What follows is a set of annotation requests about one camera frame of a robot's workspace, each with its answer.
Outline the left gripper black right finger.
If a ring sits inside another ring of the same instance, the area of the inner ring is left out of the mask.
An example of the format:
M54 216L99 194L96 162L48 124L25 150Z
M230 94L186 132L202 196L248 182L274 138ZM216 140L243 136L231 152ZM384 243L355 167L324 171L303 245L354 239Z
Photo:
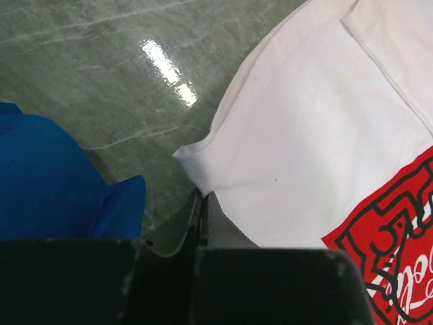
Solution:
M361 275L329 249L258 248L204 201L192 276L194 324L372 324Z

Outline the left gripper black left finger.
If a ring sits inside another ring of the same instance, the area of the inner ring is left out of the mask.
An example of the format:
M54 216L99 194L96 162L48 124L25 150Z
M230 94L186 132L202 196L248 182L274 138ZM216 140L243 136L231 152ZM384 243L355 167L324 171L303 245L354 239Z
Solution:
M142 239L1 243L2 324L186 324L203 198Z

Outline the white Coca-Cola t-shirt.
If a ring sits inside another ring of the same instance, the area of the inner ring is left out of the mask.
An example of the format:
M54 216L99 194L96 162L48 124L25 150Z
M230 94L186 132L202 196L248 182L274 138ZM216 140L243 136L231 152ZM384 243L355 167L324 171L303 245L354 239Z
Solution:
M307 1L174 153L261 247L359 266L377 324L432 323L432 2Z

